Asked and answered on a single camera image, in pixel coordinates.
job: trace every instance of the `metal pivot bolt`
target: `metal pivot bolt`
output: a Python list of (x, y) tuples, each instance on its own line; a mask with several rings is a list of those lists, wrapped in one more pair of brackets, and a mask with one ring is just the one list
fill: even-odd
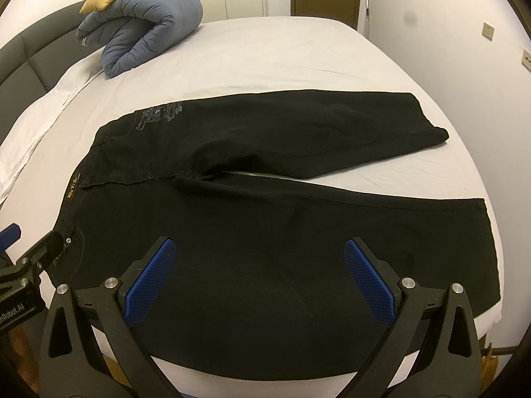
[(114, 277), (108, 278), (105, 280), (105, 287), (108, 289), (114, 289), (118, 285), (118, 279)]
[(453, 284), (452, 284), (452, 290), (453, 290), (454, 292), (456, 292), (456, 294), (462, 294), (464, 288), (463, 288), (463, 286), (461, 286), (461, 284), (459, 284), (459, 283), (453, 283)]
[(412, 289), (413, 287), (415, 287), (415, 284), (416, 283), (413, 278), (406, 277), (402, 279), (402, 286), (404, 286), (407, 289)]
[(64, 295), (68, 291), (68, 284), (60, 284), (57, 286), (57, 293)]

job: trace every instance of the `textured blue pad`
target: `textured blue pad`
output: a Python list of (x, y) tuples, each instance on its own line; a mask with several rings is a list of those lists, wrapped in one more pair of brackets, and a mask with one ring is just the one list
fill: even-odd
[(124, 319), (129, 327), (143, 321), (175, 264), (176, 248), (166, 239), (125, 296)]
[(376, 320), (391, 326), (396, 318), (393, 294), (352, 239), (344, 245), (343, 254), (344, 264)]
[(6, 251), (20, 239), (20, 227), (18, 224), (10, 224), (0, 232), (0, 252)]

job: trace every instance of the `mattress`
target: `mattress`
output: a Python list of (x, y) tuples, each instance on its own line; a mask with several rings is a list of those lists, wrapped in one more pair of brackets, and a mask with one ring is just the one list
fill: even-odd
[[(137, 109), (177, 100), (279, 90), (411, 92), (426, 117), (444, 127), (445, 144), (370, 163), (310, 182), (375, 194), (433, 199), (485, 199), (494, 235), (503, 299), (503, 254), (487, 192), (466, 147), (437, 104), (383, 52), (336, 21), (301, 17), (247, 18), (200, 26), (160, 57), (113, 79), (94, 77), (42, 138), (0, 210), (0, 228), (16, 222), (22, 238), (13, 260), (54, 225), (70, 176), (99, 127)], [(54, 288), (43, 277), (47, 303)], [(483, 336), (501, 317), (502, 300), (475, 319)], [(105, 337), (100, 346), (111, 354)], [(406, 357), (394, 382), (407, 376)], [(204, 398), (333, 397), (354, 373), (293, 381), (229, 379), (156, 362), (180, 391)]]

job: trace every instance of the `gray upholstered headboard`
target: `gray upholstered headboard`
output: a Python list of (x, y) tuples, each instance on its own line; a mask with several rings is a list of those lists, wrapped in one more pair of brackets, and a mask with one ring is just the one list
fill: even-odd
[(96, 50), (75, 41), (83, 1), (37, 21), (0, 49), (0, 144), (19, 115)]

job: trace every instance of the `blue quilt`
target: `blue quilt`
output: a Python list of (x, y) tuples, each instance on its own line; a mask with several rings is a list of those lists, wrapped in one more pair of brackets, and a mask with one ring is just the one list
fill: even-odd
[(199, 0), (115, 0), (89, 13), (76, 37), (83, 45), (105, 46), (103, 70), (115, 77), (179, 43), (202, 18)]

